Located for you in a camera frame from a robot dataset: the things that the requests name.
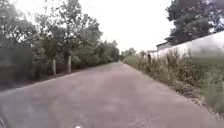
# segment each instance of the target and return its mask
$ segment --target tall grass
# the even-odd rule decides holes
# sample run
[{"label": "tall grass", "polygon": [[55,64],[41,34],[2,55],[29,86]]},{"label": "tall grass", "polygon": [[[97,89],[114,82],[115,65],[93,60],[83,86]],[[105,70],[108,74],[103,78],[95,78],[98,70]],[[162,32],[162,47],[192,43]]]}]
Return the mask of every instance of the tall grass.
[{"label": "tall grass", "polygon": [[157,59],[128,57],[124,63],[146,72],[186,97],[202,96],[207,106],[224,116],[224,55],[194,53],[194,56],[180,57],[178,52],[171,51]]}]

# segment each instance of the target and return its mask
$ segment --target wall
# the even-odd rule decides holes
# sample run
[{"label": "wall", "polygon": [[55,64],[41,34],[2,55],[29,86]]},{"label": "wall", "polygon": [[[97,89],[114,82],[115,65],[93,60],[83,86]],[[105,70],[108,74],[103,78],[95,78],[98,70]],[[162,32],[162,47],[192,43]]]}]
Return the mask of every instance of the wall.
[{"label": "wall", "polygon": [[150,53],[150,55],[152,58],[158,58],[170,51],[178,51],[180,56],[187,55],[189,51],[194,55],[198,52],[203,52],[204,55],[210,55],[211,52],[224,54],[224,31]]}]

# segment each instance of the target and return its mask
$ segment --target green foliage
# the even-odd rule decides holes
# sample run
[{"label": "green foliage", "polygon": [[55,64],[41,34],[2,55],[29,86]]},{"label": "green foliage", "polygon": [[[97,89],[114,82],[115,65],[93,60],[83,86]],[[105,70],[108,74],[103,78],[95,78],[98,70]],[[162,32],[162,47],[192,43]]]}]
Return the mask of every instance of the green foliage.
[{"label": "green foliage", "polygon": [[173,0],[167,12],[175,28],[166,40],[173,45],[224,30],[221,21],[224,2],[221,0]]},{"label": "green foliage", "polygon": [[128,56],[134,56],[136,54],[136,50],[134,48],[130,48],[126,51],[121,52],[121,60]]},{"label": "green foliage", "polygon": [[204,97],[205,104],[224,116],[224,57],[216,53],[195,53],[180,57],[171,51],[164,57],[144,59],[130,56],[124,59],[130,66],[162,81],[178,93],[196,98]]},{"label": "green foliage", "polygon": [[12,69],[11,81],[46,78],[53,74],[54,60],[57,73],[64,73],[69,56],[72,69],[118,61],[116,41],[100,41],[99,23],[82,13],[78,1],[45,9],[48,13],[36,14],[34,25],[8,0],[0,0],[0,76],[6,76],[2,69]]}]

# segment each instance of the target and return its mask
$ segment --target asphalt road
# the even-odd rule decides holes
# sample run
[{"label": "asphalt road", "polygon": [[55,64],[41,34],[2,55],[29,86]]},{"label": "asphalt road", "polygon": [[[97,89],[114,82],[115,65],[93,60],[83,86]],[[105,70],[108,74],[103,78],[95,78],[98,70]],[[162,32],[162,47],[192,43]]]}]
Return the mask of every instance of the asphalt road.
[{"label": "asphalt road", "polygon": [[122,63],[1,93],[0,109],[7,128],[224,128],[206,109]]}]

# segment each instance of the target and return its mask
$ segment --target tree canopy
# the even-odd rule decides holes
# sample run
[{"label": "tree canopy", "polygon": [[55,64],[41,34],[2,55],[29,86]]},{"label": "tree canopy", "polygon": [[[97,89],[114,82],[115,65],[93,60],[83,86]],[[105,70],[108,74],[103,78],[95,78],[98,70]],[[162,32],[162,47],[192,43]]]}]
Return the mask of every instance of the tree canopy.
[{"label": "tree canopy", "polygon": [[222,0],[173,0],[166,10],[175,25],[166,38],[172,45],[224,30]]},{"label": "tree canopy", "polygon": [[118,61],[116,41],[100,39],[99,23],[78,1],[45,9],[48,13],[36,14],[33,23],[9,0],[0,0],[0,76],[11,66],[13,78],[43,78],[52,74],[53,60],[57,72],[65,72],[69,56],[74,69]]}]

